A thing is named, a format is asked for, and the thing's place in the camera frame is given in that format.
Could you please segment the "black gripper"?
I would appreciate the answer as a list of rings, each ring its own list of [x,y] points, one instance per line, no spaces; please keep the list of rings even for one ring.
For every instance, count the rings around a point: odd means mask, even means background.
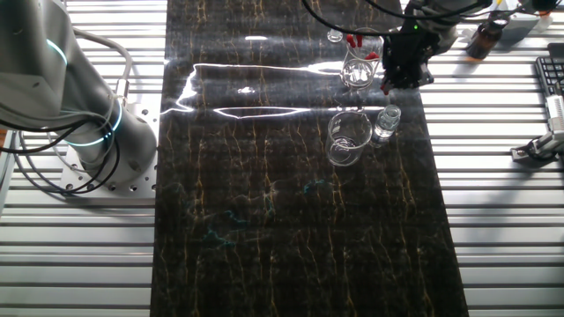
[[[384,71],[381,90],[385,95],[395,87],[401,68],[412,63],[427,61],[438,49],[440,36],[423,28],[418,22],[405,21],[398,33],[385,37],[383,65],[394,66]],[[426,64],[414,64],[407,71],[407,87],[417,88],[434,82]]]

